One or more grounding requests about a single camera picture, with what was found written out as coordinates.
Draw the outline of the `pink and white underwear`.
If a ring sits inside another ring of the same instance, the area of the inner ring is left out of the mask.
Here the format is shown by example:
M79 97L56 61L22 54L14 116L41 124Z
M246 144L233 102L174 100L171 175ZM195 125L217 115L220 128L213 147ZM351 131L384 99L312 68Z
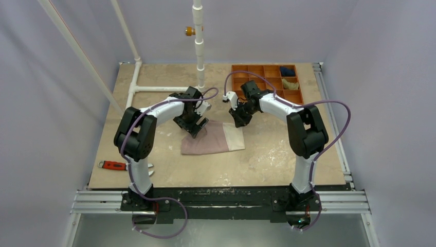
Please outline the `pink and white underwear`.
M243 131L234 124L210 120L193 138L181 141L182 155L217 154L245 149Z

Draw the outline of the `orange compartment tray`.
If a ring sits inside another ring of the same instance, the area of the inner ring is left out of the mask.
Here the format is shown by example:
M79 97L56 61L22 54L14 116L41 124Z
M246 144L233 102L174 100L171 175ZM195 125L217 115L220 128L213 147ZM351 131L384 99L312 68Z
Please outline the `orange compartment tray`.
M279 67L294 68L296 72L295 77L281 77ZM232 90L236 92L240 100L245 100L244 93L242 92L242 85L248 81L254 81L261 90L276 90L279 97L290 101L295 104L304 104L302 97L302 90L300 80L297 74L297 68L293 64L288 65L232 65L231 75ZM284 90L281 79L285 78L290 82L298 82L299 90Z

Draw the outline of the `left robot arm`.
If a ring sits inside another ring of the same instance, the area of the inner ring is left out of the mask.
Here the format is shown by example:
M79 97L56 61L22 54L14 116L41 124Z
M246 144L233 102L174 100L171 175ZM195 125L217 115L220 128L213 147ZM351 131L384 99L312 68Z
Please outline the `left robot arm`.
M114 145L126 160L130 184L122 195L122 211L156 209L148 157L153 149L157 127L169 120L195 138L208 123L204 114L211 109L207 98L196 88L172 93L165 100L145 108L128 107L121 119Z

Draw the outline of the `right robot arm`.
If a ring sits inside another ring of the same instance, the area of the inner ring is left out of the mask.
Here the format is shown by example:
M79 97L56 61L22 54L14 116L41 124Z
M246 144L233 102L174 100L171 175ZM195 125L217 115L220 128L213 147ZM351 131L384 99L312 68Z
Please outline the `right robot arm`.
M279 208L287 211L302 209L316 195L313 184L316 162L329 141L318 108L291 103L274 90L259 89L253 80L244 83L241 89L244 101L234 91L223 95L223 101L231 104L229 113L237 128L247 126L257 112L271 114L287 124L289 145L296 155L296 164L285 204Z

